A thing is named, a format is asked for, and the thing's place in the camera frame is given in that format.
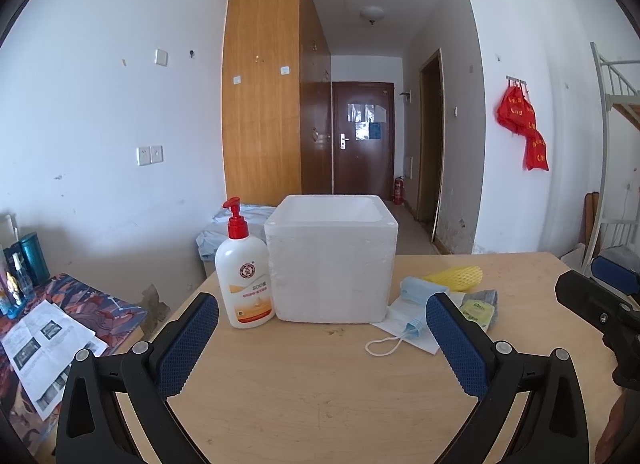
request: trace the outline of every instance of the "bottle label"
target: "bottle label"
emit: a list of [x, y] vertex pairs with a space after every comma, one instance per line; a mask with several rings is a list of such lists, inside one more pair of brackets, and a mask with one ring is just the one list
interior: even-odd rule
[[240, 323], [251, 323], [271, 314], [271, 280], [269, 275], [256, 278], [246, 287], [229, 285], [231, 300]]

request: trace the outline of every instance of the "wooden door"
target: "wooden door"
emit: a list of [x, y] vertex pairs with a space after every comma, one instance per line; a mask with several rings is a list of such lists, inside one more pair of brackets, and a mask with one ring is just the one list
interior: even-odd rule
[[334, 192], [391, 199], [394, 84], [335, 82]]
[[440, 53], [420, 71], [420, 178], [417, 219], [435, 237], [442, 187], [444, 115]]

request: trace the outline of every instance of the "metal bed ladder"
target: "metal bed ladder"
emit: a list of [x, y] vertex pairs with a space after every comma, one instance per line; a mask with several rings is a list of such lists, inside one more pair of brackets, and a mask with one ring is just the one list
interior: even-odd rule
[[[589, 245], [584, 253], [582, 261], [582, 273], [584, 274], [591, 263], [591, 258], [596, 247], [599, 235], [602, 233], [602, 241], [610, 239], [610, 245], [629, 245], [636, 242], [638, 226], [640, 225], [640, 205], [636, 213], [636, 219], [609, 219], [604, 218], [604, 203], [606, 201], [607, 169], [609, 168], [609, 112], [614, 105], [624, 109], [640, 122], [640, 116], [636, 114], [631, 105], [640, 105], [638, 91], [629, 83], [625, 76], [615, 67], [621, 65], [640, 65], [640, 60], [619, 60], [609, 62], [599, 52], [596, 44], [591, 42], [593, 60], [598, 73], [598, 86], [600, 87], [600, 100], [602, 104], [602, 176], [600, 178], [600, 199], [596, 210], [593, 231]], [[607, 71], [609, 87], [603, 73]]]

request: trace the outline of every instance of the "lotion pump bottle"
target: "lotion pump bottle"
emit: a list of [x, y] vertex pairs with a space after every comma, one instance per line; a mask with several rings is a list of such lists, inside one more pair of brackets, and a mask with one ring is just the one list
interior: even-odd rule
[[240, 215], [239, 197], [232, 197], [223, 207], [231, 209], [232, 216], [229, 238], [216, 251], [216, 273], [226, 314], [236, 329], [258, 327], [275, 314], [267, 244], [249, 235], [249, 227]]

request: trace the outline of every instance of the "red bag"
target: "red bag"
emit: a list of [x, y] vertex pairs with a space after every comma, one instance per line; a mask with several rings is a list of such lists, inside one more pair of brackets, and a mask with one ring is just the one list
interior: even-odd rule
[[523, 134], [527, 138], [524, 155], [525, 167], [527, 170], [540, 168], [549, 171], [549, 165], [546, 162], [546, 143], [536, 128], [536, 113], [533, 110], [533, 105], [525, 100], [524, 108], [527, 121], [530, 123], [526, 134]]
[[536, 128], [536, 113], [533, 105], [527, 101], [520, 85], [511, 85], [502, 98], [497, 110], [500, 125], [514, 134], [526, 139], [524, 165], [527, 170], [533, 168], [549, 169], [546, 162], [546, 144]]
[[537, 130], [533, 130], [534, 134], [527, 137], [525, 146], [524, 164], [527, 170], [541, 168], [549, 171], [549, 165], [546, 162], [546, 143], [542, 138], [542, 134]]

